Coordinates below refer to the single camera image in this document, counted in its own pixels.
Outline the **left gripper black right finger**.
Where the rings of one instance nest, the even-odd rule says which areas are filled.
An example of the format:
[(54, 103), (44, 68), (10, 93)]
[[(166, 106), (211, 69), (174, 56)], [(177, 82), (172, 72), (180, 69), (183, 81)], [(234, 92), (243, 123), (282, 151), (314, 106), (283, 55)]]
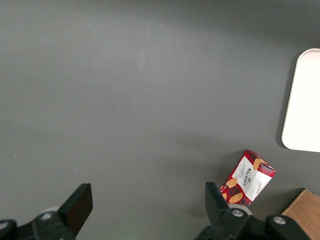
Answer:
[(249, 214), (247, 207), (230, 207), (214, 182), (205, 183), (205, 209), (210, 225), (197, 240), (308, 240), (309, 236), (292, 218), (269, 215), (264, 221)]

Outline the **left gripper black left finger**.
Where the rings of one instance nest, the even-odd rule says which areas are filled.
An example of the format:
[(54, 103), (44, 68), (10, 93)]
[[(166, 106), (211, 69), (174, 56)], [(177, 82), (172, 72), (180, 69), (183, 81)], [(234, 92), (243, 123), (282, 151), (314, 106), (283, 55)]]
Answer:
[(58, 208), (47, 210), (17, 226), (13, 219), (0, 221), (2, 240), (75, 240), (93, 209), (92, 186), (82, 183)]

